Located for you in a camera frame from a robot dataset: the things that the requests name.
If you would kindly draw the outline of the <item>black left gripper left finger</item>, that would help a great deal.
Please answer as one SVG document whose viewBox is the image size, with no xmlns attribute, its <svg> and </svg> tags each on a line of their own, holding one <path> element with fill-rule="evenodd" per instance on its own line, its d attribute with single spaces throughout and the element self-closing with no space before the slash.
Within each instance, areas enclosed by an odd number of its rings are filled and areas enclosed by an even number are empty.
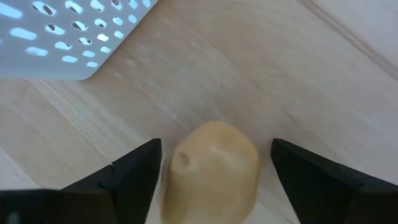
<svg viewBox="0 0 398 224">
<path fill-rule="evenodd" d="M 1 223 L 145 223 L 162 160 L 159 138 L 63 189 L 1 191 Z"/>
</svg>

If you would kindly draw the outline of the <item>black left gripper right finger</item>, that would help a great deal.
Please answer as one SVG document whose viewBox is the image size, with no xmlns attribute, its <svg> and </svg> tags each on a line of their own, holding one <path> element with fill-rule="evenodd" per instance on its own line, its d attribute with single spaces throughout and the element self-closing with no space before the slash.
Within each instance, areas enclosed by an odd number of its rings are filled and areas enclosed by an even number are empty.
<svg viewBox="0 0 398 224">
<path fill-rule="evenodd" d="M 271 159 L 300 223 L 397 223 L 397 186 L 283 139 Z"/>
</svg>

